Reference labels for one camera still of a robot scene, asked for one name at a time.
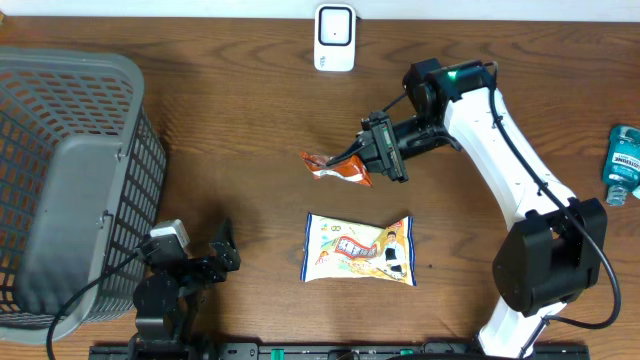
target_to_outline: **white wall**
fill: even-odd
[[[318,0],[0,0],[7,15],[313,18]],[[640,21],[638,0],[348,0],[363,19]]]

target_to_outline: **orange snack wrapper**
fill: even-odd
[[[329,156],[310,155],[303,151],[300,153],[300,157],[304,160],[304,164],[307,166],[307,169],[313,173],[313,177],[315,179],[330,175],[360,185],[373,185],[369,171],[367,171],[364,163],[357,155],[353,155],[347,160],[341,161],[332,166],[325,165],[329,160],[331,160],[331,157]]]

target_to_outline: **bottle label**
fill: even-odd
[[[612,162],[614,164],[620,164],[620,165],[628,166],[628,167],[634,169],[635,171],[640,171],[640,160],[638,160],[637,158],[635,158],[633,156],[629,156],[629,155],[622,154],[622,153],[613,153]]]

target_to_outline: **robotic arm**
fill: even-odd
[[[363,120],[356,142],[327,165],[358,155],[370,172],[404,182],[408,158],[442,145],[467,151],[509,230],[493,262],[501,297],[477,341],[486,355],[518,358],[531,354],[549,316],[595,285],[600,258],[559,205],[542,193],[540,182],[527,172],[500,130],[546,190],[580,219],[600,250],[607,217],[598,200],[578,201],[553,176],[516,127],[500,91],[491,88],[494,84],[487,65],[479,61],[451,67],[442,67],[436,59],[413,64],[403,85],[416,115],[392,125],[386,112],[371,114]],[[496,126],[497,117],[502,129]]]

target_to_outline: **laundry basket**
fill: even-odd
[[[0,47],[0,339],[44,343],[155,223],[166,158],[143,93],[122,56]],[[127,312],[143,271],[88,291],[54,338]]]

